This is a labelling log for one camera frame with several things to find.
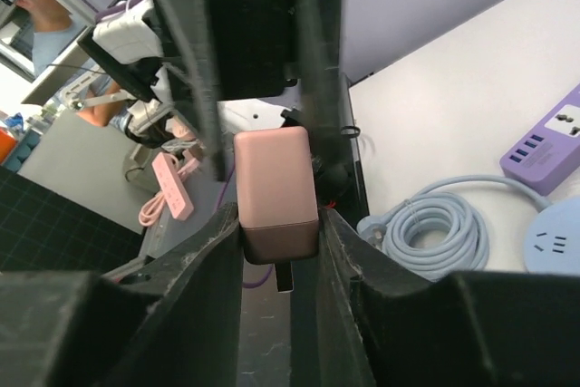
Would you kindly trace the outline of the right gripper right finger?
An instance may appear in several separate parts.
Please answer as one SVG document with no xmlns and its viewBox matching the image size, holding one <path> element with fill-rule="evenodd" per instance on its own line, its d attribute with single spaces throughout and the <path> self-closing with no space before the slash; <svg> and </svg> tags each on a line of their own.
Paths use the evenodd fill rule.
<svg viewBox="0 0 580 387">
<path fill-rule="evenodd" d="M 576 386 L 579 281 L 421 278 L 321 214 L 316 309 L 324 386 Z"/>
</svg>

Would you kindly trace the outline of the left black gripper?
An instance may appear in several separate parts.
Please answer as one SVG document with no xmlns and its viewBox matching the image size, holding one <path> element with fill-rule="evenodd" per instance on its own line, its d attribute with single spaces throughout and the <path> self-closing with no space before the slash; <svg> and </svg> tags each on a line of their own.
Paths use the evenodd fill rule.
<svg viewBox="0 0 580 387">
<path fill-rule="evenodd" d="M 305 124 L 312 133 L 340 130 L 343 0 L 208 0 L 209 20 L 205 0 L 155 4 L 185 68 L 167 65 L 188 86 L 189 99 L 175 108 L 205 146 L 215 179 L 227 175 L 218 98 L 276 97 L 297 85 L 295 16 Z"/>
</svg>

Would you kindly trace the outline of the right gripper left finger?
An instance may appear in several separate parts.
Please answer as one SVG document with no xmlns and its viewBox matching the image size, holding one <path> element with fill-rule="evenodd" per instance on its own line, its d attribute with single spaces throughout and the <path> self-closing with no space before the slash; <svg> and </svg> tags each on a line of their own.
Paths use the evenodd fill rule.
<svg viewBox="0 0 580 387">
<path fill-rule="evenodd" d="M 130 284 L 90 272 L 1 277 L 4 386 L 232 386 L 243 259 L 237 206 Z"/>
</svg>

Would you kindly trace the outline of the pink charger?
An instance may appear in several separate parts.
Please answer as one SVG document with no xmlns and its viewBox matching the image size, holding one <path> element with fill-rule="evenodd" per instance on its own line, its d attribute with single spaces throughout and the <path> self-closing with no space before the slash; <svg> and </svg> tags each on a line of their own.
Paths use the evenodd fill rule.
<svg viewBox="0 0 580 387">
<path fill-rule="evenodd" d="M 277 291 L 291 292 L 292 263 L 318 254 L 319 215 L 307 131 L 244 131 L 234 138 L 234 154 L 246 260 L 272 266 Z"/>
</svg>

